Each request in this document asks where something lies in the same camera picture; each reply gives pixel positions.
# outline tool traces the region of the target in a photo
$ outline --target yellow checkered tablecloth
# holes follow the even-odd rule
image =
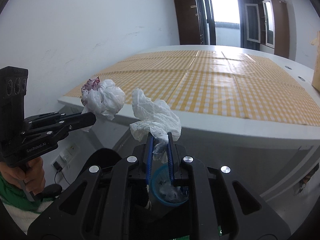
[[[132,90],[140,88],[174,110],[320,126],[320,108],[311,96],[264,57],[201,50],[143,53],[94,76],[112,79],[128,104]],[[82,85],[65,96],[81,97]]]

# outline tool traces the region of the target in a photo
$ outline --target table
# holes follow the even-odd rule
[[[320,94],[311,85],[313,70],[302,64],[273,54],[250,49],[212,45],[165,46],[148,49],[141,53],[175,50],[246,53],[269,58],[291,75],[308,92],[317,105],[320,106]],[[83,109],[79,98],[61,97],[58,101],[79,110]],[[208,140],[214,138],[215,140],[241,147],[297,150],[290,161],[265,185],[260,195],[266,201],[276,198],[291,188],[315,166],[320,158],[320,127],[256,121],[176,110],[174,112],[180,118],[184,132],[192,134],[192,132],[196,131],[199,136]],[[133,115],[131,105],[125,104],[116,115],[114,121],[124,125],[135,122],[136,118]]]

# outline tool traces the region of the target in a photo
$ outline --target white plastic bag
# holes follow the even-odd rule
[[[152,102],[139,88],[132,91],[132,109],[134,116],[141,120],[130,124],[132,136],[141,141],[150,132],[155,139],[159,140],[153,149],[153,159],[166,163],[168,133],[172,133],[174,141],[177,141],[181,134],[179,117],[172,112],[164,100],[157,99]]]
[[[89,79],[82,87],[81,102],[84,105],[82,113],[92,112],[97,117],[106,116],[114,119],[125,102],[125,93],[111,79],[100,82],[99,77]]]

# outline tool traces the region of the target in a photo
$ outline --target dark curtain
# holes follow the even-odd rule
[[[247,22],[245,15],[246,3],[261,3],[263,0],[238,0],[239,14],[240,14],[240,35],[241,35],[241,47],[245,49],[260,50],[260,43],[247,40]]]

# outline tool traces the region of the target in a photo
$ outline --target metal bolt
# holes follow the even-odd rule
[[[222,166],[220,168],[220,170],[223,172],[223,173],[229,173],[231,171],[231,169],[228,167],[228,166]]]
[[[90,171],[91,173],[96,173],[96,172],[99,171],[99,167],[96,166],[96,165],[91,166],[91,167],[89,168],[89,171]]]
[[[129,157],[127,158],[127,161],[128,161],[129,163],[135,163],[135,162],[137,161],[137,157],[136,157],[136,156],[129,156]]]
[[[186,163],[191,163],[193,162],[193,158],[191,156],[185,156],[183,157],[183,161]]]

